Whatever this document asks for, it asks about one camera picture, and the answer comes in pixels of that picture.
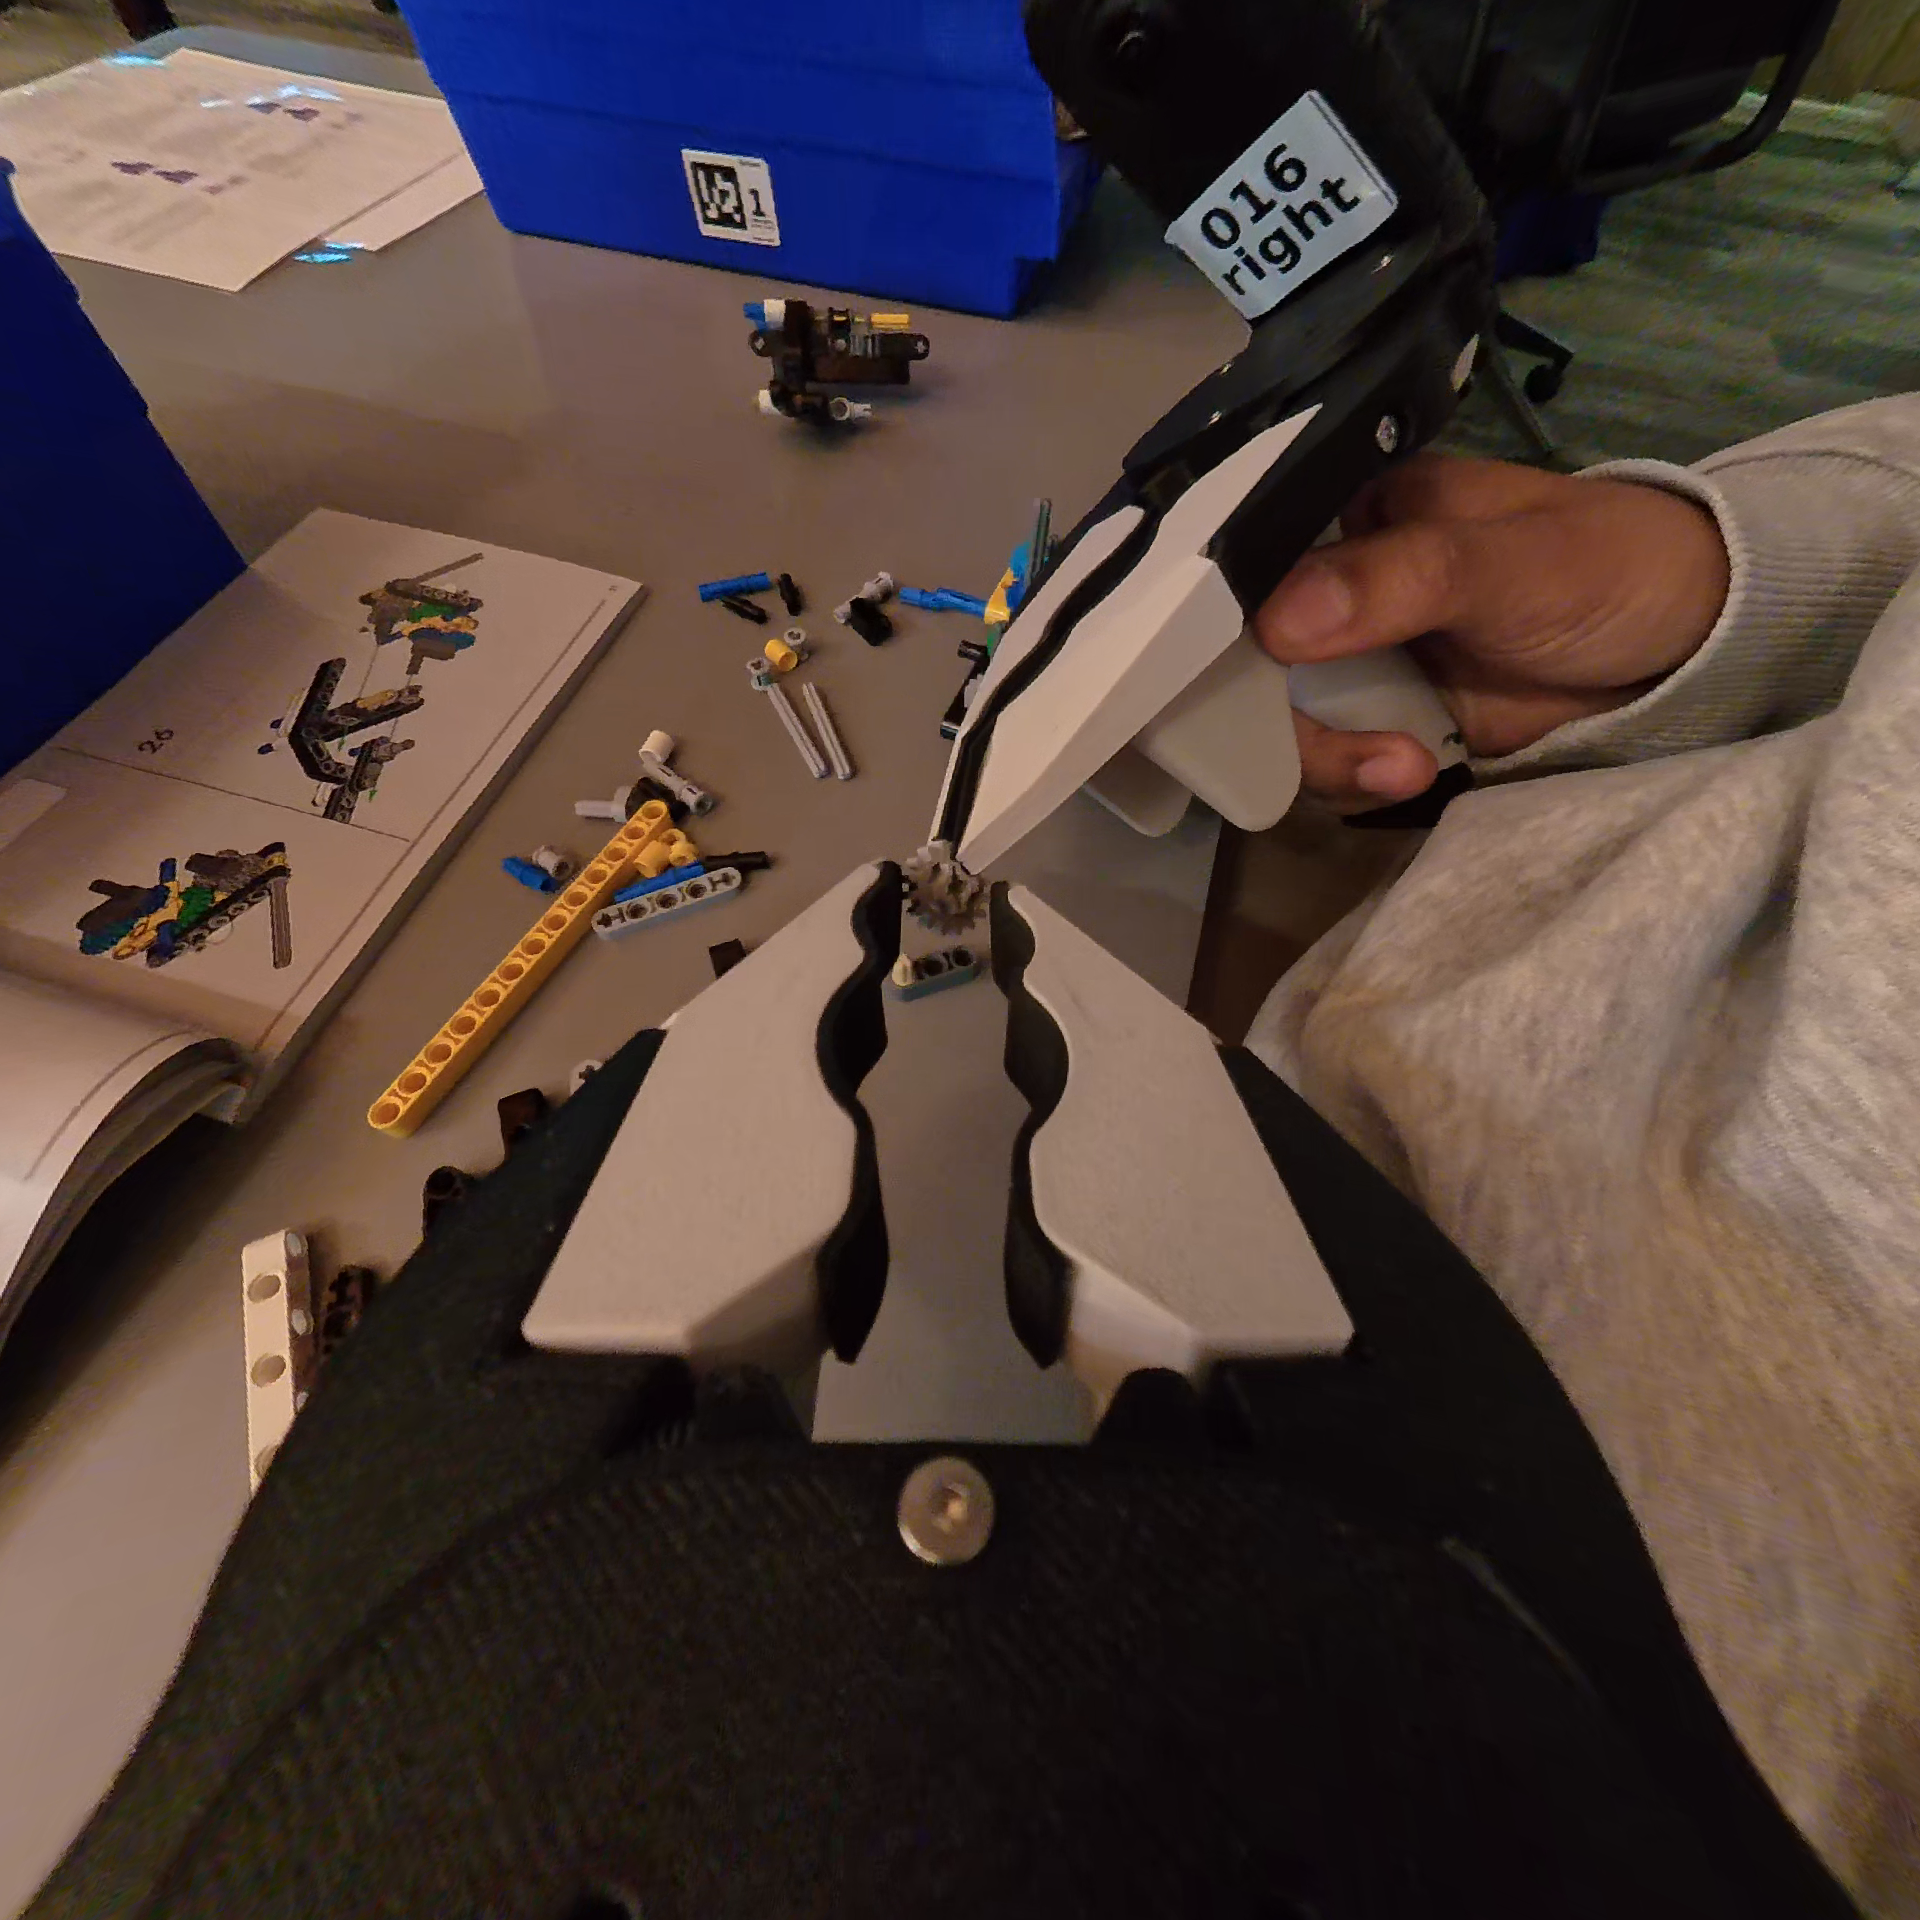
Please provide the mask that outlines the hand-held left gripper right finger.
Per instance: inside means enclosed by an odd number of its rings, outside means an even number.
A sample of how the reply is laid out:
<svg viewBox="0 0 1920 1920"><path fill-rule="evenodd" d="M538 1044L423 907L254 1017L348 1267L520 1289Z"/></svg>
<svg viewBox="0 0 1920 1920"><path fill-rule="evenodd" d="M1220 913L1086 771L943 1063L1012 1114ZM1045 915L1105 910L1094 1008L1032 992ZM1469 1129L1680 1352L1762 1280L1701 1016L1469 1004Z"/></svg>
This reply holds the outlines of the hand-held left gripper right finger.
<svg viewBox="0 0 1920 1920"><path fill-rule="evenodd" d="M1026 1105L1005 1308L1105 1414L1128 1376L1320 1360L1352 1319L1200 1023L1022 886L991 887L1004 1071Z"/></svg>

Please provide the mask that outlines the blue plastic bin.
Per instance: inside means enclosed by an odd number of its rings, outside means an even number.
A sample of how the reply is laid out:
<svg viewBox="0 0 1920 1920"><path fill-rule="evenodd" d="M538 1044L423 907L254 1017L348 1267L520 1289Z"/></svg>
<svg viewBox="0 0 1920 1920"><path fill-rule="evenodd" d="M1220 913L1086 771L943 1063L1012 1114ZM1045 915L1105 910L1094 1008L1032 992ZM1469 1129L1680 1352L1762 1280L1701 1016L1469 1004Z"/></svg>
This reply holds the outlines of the blue plastic bin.
<svg viewBox="0 0 1920 1920"><path fill-rule="evenodd" d="M1009 318L1098 164L1007 3L404 3L517 233Z"/></svg>
<svg viewBox="0 0 1920 1920"><path fill-rule="evenodd" d="M2 164L2 769L245 571Z"/></svg>

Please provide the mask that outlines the white lego beam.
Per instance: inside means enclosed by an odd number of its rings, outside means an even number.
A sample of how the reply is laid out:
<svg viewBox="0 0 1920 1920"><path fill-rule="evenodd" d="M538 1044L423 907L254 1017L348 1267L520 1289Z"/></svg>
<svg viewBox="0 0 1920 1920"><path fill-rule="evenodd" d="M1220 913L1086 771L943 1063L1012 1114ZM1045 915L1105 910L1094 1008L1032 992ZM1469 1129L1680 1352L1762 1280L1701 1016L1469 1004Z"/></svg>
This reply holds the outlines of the white lego beam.
<svg viewBox="0 0 1920 1920"><path fill-rule="evenodd" d="M255 1494L303 1408L317 1360L308 1244L297 1231L241 1250L246 1474Z"/></svg>

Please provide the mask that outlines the black office chair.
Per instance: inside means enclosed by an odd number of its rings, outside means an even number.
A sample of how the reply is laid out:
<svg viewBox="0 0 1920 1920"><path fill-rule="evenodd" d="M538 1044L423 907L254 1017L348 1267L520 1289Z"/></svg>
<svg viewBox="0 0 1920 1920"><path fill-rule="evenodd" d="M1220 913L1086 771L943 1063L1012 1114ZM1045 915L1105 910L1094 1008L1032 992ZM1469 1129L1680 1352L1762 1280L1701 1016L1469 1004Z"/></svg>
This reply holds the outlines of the black office chair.
<svg viewBox="0 0 1920 1920"><path fill-rule="evenodd" d="M1444 448L1568 471L1687 459L1780 415L1742 390L1758 334L1721 271L1759 203L1716 175L1758 154L1842 4L1377 4L1494 220L1494 332Z"/></svg>

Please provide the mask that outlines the grey lego gear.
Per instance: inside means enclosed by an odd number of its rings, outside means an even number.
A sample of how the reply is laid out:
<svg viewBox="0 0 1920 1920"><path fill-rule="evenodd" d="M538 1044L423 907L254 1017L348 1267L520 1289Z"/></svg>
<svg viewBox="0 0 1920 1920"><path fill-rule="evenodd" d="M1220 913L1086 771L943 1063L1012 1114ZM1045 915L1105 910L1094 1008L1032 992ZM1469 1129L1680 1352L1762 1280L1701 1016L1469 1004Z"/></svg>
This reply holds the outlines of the grey lego gear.
<svg viewBox="0 0 1920 1920"><path fill-rule="evenodd" d="M991 886L974 876L943 840L925 841L903 866L903 906L925 931L942 937L968 932L988 906Z"/></svg>

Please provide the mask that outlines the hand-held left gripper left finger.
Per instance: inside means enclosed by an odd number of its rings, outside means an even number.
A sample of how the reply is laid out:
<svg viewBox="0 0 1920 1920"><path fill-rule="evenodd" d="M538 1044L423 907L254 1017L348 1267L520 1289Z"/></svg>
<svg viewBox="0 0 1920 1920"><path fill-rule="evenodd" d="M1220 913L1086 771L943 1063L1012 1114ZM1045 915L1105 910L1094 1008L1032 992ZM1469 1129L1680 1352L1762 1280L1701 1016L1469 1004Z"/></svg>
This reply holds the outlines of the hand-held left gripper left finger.
<svg viewBox="0 0 1920 1920"><path fill-rule="evenodd" d="M852 1360L888 1240L860 1087L887 1044L901 868L854 868L663 1030L520 1321L554 1353Z"/></svg>

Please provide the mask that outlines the open lego instruction booklet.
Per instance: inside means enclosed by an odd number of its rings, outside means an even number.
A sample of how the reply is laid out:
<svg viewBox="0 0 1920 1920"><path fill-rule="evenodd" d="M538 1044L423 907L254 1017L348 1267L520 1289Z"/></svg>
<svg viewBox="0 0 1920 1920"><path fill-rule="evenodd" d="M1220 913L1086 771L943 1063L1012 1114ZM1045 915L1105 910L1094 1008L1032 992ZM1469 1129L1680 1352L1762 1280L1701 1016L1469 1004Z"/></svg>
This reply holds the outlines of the open lego instruction booklet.
<svg viewBox="0 0 1920 1920"><path fill-rule="evenodd" d="M125 1170L273 1090L641 596L310 513L5 772L5 1332Z"/></svg>

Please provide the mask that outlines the black and blue lego assembly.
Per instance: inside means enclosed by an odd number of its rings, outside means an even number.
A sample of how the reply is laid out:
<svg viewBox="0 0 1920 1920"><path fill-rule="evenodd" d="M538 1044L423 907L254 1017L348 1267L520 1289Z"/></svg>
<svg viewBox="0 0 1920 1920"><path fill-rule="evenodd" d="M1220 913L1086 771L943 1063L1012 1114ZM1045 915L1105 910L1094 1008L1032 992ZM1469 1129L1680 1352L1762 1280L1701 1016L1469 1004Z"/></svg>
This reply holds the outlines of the black and blue lego assembly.
<svg viewBox="0 0 1920 1920"><path fill-rule="evenodd" d="M742 304L749 350L768 377L757 393L761 416L817 427L872 422L869 392L903 392L929 340L906 314L856 314L846 306L764 298Z"/></svg>

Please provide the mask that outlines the long yellow lego beam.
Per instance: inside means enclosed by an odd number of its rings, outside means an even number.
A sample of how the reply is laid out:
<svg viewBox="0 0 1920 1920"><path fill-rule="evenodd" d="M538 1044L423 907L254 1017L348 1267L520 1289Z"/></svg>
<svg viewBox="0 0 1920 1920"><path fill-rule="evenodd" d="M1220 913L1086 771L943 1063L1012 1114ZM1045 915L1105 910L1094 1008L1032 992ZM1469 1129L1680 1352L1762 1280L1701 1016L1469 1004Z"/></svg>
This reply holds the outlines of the long yellow lego beam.
<svg viewBox="0 0 1920 1920"><path fill-rule="evenodd" d="M412 1063L367 1106L367 1127L409 1137L460 1087L514 1017L537 998L560 962L592 929L592 915L638 878L634 852L663 827L677 827L657 803L640 808L577 876L553 895L522 932Z"/></svg>

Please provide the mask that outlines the thin light grey lego liftarm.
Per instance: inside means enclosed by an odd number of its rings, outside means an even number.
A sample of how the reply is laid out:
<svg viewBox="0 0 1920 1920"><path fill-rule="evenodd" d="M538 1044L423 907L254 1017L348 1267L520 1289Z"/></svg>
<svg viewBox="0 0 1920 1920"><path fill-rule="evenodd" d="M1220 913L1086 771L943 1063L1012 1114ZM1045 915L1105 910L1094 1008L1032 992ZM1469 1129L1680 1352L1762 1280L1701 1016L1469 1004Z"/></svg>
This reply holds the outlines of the thin light grey lego liftarm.
<svg viewBox="0 0 1920 1920"><path fill-rule="evenodd" d="M592 936L612 942L653 923L684 919L686 915L734 899L742 883L745 876L737 872L708 872L696 881L686 881L653 896L607 904L592 915Z"/></svg>

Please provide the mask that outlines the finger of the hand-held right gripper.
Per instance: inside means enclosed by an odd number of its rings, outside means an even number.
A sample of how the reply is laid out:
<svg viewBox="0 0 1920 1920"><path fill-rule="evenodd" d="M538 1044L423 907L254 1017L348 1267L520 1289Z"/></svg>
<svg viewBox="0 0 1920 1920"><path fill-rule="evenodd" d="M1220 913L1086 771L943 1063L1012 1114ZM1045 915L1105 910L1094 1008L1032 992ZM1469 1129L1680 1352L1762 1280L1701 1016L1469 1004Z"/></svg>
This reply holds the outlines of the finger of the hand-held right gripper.
<svg viewBox="0 0 1920 1920"><path fill-rule="evenodd" d="M1098 606L1111 631L1094 641L1092 662L1124 666L1113 688L1117 703L1101 707L1101 716L1117 721L1121 743L1114 752L1128 746L1240 636L1240 601L1209 547L1318 415L1320 404L1312 404L1268 425L1200 476L1154 519L1151 547ZM1005 852L1009 851L959 849L959 859L977 876Z"/></svg>
<svg viewBox="0 0 1920 1920"><path fill-rule="evenodd" d="M1151 547L1135 504L1092 519L1024 599L967 708L928 841L1015 849L1121 743L1113 688L1124 663L1094 663L1113 624L1098 606Z"/></svg>

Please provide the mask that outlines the grey lego axle with connector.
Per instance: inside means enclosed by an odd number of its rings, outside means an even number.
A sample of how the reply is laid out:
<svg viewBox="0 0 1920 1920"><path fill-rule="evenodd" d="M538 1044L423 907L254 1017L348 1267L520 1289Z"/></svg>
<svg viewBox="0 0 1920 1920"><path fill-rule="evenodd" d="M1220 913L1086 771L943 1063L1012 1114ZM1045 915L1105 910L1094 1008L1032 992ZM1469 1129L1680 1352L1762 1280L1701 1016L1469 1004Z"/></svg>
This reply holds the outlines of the grey lego axle with connector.
<svg viewBox="0 0 1920 1920"><path fill-rule="evenodd" d="M814 734L809 734L798 708L789 703L780 684L782 676L775 672L772 662L768 657L754 657L752 662L746 662L746 672L752 688L761 696L768 712L775 716L789 742L796 746L801 763L807 767L807 772L814 779L826 779L826 756L823 754Z"/></svg>

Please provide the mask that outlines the person's right forearm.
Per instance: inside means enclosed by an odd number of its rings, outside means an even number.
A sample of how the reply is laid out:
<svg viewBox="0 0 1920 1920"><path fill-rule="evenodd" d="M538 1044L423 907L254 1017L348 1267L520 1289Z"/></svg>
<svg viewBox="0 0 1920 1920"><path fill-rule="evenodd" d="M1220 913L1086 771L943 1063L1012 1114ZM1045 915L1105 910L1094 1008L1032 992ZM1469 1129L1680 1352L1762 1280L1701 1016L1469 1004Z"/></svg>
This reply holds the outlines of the person's right forearm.
<svg viewBox="0 0 1920 1920"><path fill-rule="evenodd" d="M1716 524L1729 586L1708 639L1639 700L1525 754L1569 772L1737 746L1828 714L1917 563L1917 398L1848 404L1694 464L1581 474L1657 490Z"/></svg>

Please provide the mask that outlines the person's right hand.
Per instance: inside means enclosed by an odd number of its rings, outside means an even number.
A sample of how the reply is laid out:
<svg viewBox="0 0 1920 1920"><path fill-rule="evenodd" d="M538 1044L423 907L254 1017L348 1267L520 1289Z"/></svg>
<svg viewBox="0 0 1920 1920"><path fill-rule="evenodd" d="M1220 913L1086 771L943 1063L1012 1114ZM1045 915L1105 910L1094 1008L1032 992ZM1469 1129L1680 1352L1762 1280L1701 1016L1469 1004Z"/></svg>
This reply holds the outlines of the person's right hand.
<svg viewBox="0 0 1920 1920"><path fill-rule="evenodd" d="M1423 454L1354 494L1338 540L1254 612L1285 667L1408 647L1481 779L1662 687L1711 636L1735 566L1689 481Z"/></svg>

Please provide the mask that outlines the lego gear assembly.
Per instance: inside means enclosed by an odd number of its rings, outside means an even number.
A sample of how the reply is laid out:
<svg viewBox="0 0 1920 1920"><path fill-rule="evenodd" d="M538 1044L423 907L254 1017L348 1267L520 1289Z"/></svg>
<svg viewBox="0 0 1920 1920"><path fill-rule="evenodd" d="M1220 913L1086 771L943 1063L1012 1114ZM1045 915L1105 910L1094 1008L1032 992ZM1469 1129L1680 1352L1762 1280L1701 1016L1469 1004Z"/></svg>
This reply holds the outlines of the lego gear assembly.
<svg viewBox="0 0 1920 1920"><path fill-rule="evenodd" d="M943 721L942 721L942 737L946 742L956 742L968 708L977 696L980 682L988 675L991 657L997 655L1000 639L1012 626L1015 616L1020 612L1026 594L1032 590L1037 577L1045 575L1050 558L1050 502L1042 497L1034 507L1034 519L1031 524L1028 538L1015 550L1012 558L1007 560L1005 571L1000 575L993 592L982 604L977 618L984 628L984 641L967 641L959 647L962 658L968 662L968 672L953 692Z"/></svg>

